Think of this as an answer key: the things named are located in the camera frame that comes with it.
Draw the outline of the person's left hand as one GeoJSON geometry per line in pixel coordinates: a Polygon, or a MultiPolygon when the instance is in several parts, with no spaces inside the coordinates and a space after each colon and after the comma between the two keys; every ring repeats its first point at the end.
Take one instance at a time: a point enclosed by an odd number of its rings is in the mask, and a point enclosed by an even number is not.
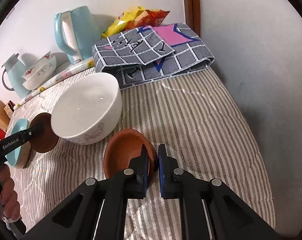
{"type": "Polygon", "coordinates": [[[0,170],[0,204],[3,206],[3,214],[12,220],[20,217],[20,204],[17,200],[17,193],[14,190],[15,182],[11,178],[10,169],[6,164],[0,170]]]}

